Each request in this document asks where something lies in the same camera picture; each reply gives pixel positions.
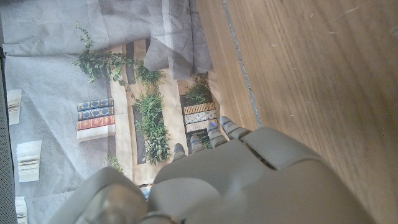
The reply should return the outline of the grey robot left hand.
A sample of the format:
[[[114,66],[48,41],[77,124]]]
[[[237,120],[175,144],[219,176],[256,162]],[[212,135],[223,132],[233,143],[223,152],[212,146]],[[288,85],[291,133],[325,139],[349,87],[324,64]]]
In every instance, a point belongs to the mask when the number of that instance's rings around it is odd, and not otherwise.
[[[207,127],[211,148],[176,144],[148,195],[105,167],[84,181],[51,223],[373,223],[313,150],[272,128],[223,116]]]

